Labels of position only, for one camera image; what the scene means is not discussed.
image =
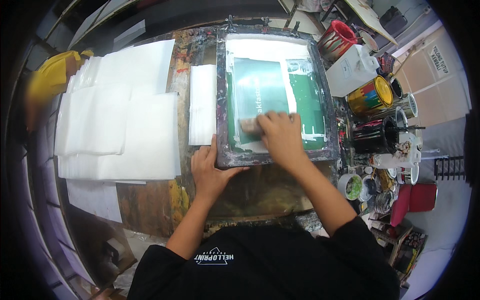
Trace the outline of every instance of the person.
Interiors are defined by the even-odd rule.
[[[36,130],[43,108],[56,95],[67,90],[70,77],[75,75],[91,56],[91,50],[85,50],[81,54],[77,51],[63,52],[45,61],[37,71],[31,72],[23,99],[25,124],[29,133]]]
[[[396,273],[346,199],[308,159],[298,114],[257,120],[272,159],[302,186],[330,238],[258,226],[222,228],[201,244],[209,209],[248,168],[214,167],[216,137],[192,156],[196,195],[165,247],[140,260],[128,299],[399,299]]]

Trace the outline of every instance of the screen printing frame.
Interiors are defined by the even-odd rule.
[[[226,39],[229,34],[227,27],[217,30],[216,42],[216,133],[217,133],[217,165],[220,168],[229,168],[237,166],[254,166],[273,163],[268,153],[249,153],[236,152],[231,148],[228,142],[228,100],[227,100],[227,69],[226,69]],[[324,149],[306,150],[311,161],[336,160],[340,156],[340,148],[338,144],[338,131],[336,126],[336,114],[334,110],[330,88],[323,66],[323,60],[320,57],[315,40],[309,34],[298,32],[296,35],[290,31],[284,31],[279,28],[268,28],[268,33],[262,33],[262,27],[258,28],[238,26],[236,34],[266,34],[287,36],[291,38],[299,38],[307,41],[307,48],[312,59],[313,71],[319,82],[320,91],[323,92],[325,101],[320,101],[320,105],[325,115],[325,134],[328,138]]]

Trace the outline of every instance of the red paint bucket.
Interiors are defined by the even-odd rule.
[[[324,58],[335,62],[357,41],[355,33],[347,24],[333,20],[330,27],[318,41],[317,47]]]

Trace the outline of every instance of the black t-shirt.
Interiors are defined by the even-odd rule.
[[[278,227],[222,228],[185,260],[150,246],[133,299],[398,299],[396,273],[359,217],[331,238]]]

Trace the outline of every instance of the paint-stained table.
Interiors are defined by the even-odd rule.
[[[146,185],[117,183],[120,212],[127,229],[169,237],[193,201],[195,185],[190,172],[190,157],[199,147],[188,145],[190,67],[215,64],[217,30],[223,29],[212,26],[181,30],[135,44],[175,39],[167,92],[179,93],[178,133],[182,175],[175,180],[152,181]],[[336,185],[339,176],[347,172],[350,155],[348,148],[344,147],[348,135],[348,107],[345,100],[339,98],[334,98],[334,107],[339,125],[341,156],[336,161],[315,164]],[[205,235],[208,236],[223,226],[240,224],[279,224],[309,231],[321,228],[321,222],[303,190],[276,164],[254,166],[234,177],[212,208],[205,226]]]

